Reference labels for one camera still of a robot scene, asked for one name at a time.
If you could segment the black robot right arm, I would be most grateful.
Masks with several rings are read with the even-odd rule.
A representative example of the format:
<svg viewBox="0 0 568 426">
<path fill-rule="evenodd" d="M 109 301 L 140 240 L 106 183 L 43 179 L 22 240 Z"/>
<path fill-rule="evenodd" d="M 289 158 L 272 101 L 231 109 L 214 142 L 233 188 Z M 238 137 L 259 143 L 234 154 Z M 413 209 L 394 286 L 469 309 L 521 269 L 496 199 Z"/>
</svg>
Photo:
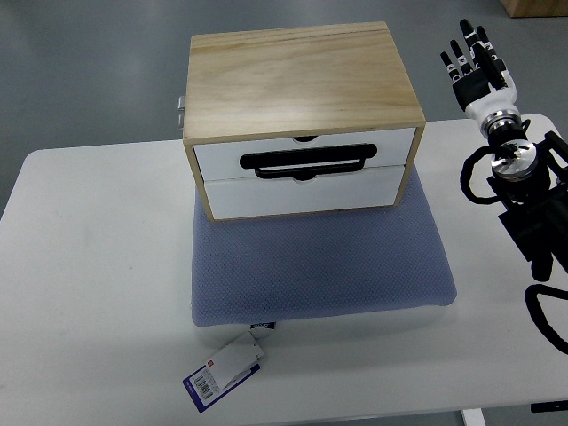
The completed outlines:
<svg viewBox="0 0 568 426">
<path fill-rule="evenodd" d="M 499 219 L 525 260 L 532 277 L 550 279 L 554 262 L 567 267 L 567 143 L 548 131 L 538 143 L 526 136 L 530 126 L 512 111 L 490 114 L 481 126 L 487 145 L 478 148 L 462 166 L 460 186 L 477 205 L 500 202 L 506 211 Z M 470 180 L 477 162 L 490 154 L 491 197 L 473 193 Z"/>
</svg>

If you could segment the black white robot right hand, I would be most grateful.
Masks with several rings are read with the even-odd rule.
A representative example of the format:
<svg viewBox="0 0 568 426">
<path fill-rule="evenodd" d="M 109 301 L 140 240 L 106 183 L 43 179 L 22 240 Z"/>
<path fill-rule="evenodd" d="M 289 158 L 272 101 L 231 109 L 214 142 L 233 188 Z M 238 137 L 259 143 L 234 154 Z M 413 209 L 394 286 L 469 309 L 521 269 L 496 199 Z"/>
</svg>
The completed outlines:
<svg viewBox="0 0 568 426">
<path fill-rule="evenodd" d="M 467 50 L 463 51 L 457 41 L 451 40 L 452 52 L 440 53 L 458 106 L 468 118 L 480 124 L 499 114 L 520 115 L 515 106 L 516 85 L 485 29 L 473 27 L 466 19 L 460 21 L 460 29 Z"/>
</svg>

